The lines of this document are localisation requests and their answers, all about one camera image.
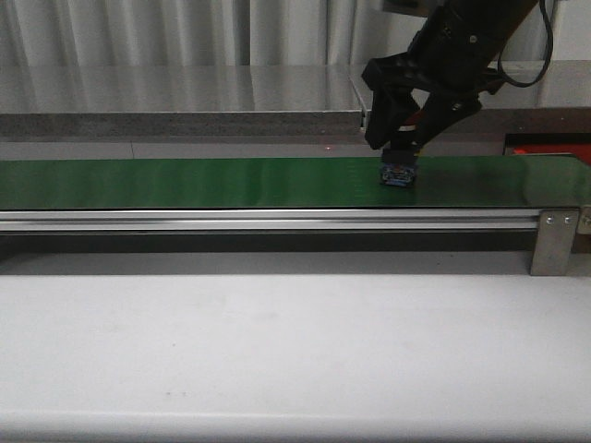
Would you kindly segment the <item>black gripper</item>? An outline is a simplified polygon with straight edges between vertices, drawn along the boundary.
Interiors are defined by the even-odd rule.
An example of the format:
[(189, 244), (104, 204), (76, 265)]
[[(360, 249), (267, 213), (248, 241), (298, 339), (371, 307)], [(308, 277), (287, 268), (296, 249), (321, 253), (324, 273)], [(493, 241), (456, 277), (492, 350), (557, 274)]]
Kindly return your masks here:
[(467, 95), (496, 93), (504, 83), (488, 64), (504, 44), (498, 8), (434, 8), (404, 53), (373, 58), (362, 78), (373, 91), (365, 140), (373, 150), (392, 139), (393, 150), (421, 150), (440, 133), (480, 111), (478, 95), (428, 96), (412, 89)]

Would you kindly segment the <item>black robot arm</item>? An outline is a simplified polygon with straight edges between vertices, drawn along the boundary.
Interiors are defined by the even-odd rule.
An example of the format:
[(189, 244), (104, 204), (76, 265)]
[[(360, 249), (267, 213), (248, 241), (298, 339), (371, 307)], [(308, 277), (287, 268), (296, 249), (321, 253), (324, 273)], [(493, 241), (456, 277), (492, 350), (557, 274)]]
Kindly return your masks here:
[(490, 67), (535, 7), (533, 1), (442, 1), (406, 52), (373, 58), (362, 79), (373, 93), (365, 138), (378, 150), (423, 147), (476, 114), (505, 80)]

